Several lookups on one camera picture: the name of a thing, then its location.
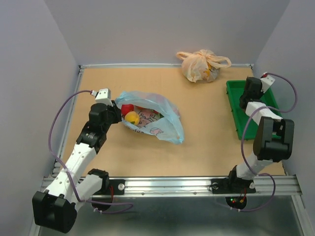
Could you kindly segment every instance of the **red apple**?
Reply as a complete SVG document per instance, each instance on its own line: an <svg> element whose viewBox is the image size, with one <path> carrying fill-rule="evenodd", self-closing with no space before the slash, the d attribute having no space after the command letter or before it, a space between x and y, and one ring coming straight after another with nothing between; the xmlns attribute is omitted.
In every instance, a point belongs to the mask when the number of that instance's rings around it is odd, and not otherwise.
<svg viewBox="0 0 315 236"><path fill-rule="evenodd" d="M125 105L122 105L122 114L123 116L127 115L129 112L133 112L134 110L134 106L132 104L125 104Z"/></svg>

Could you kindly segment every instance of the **metal floor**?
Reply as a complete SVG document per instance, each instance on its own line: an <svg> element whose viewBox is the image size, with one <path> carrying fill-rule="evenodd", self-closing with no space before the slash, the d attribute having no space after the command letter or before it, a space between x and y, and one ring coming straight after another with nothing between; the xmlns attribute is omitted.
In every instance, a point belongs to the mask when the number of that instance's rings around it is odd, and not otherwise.
<svg viewBox="0 0 315 236"><path fill-rule="evenodd" d="M246 209L269 197L248 197ZM134 208L117 215L100 215L90 205L79 212L69 236L302 236L290 196L276 196L270 205L251 213L216 203L225 198L124 199ZM65 234L41 227L40 236Z"/></svg>

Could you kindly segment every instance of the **yellow fruit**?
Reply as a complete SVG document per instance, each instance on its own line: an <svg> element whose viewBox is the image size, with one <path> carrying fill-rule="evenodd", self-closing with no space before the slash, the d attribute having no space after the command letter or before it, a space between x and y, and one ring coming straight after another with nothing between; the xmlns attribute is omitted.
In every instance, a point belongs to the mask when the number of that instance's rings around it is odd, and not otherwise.
<svg viewBox="0 0 315 236"><path fill-rule="evenodd" d="M128 121L131 124L137 125L137 124L139 124L140 116L137 114L137 112L129 112L125 116L125 121Z"/></svg>

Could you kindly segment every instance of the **blue plastic bag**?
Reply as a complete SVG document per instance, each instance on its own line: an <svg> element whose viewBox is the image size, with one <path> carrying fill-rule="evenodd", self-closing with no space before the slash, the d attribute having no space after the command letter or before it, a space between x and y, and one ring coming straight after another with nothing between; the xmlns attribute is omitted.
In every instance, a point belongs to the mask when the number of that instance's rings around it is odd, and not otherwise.
<svg viewBox="0 0 315 236"><path fill-rule="evenodd" d="M162 95L140 91L123 92L116 98L115 102L118 108L121 108L123 104L132 104L155 110L164 116L144 127L137 127L123 120L123 124L130 129L155 135L160 140L175 144L181 144L184 141L184 130L179 120L179 111L173 103Z"/></svg>

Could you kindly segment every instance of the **orange plastic bag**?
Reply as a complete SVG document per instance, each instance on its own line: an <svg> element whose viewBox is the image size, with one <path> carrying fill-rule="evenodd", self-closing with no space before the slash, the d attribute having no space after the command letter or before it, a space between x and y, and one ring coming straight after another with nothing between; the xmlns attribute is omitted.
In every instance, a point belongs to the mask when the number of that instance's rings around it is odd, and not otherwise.
<svg viewBox="0 0 315 236"><path fill-rule="evenodd" d="M183 75L191 82L212 82L218 76L220 68L228 68L231 61L227 57L219 57L210 50L200 50L194 53L178 52L177 58L182 63Z"/></svg>

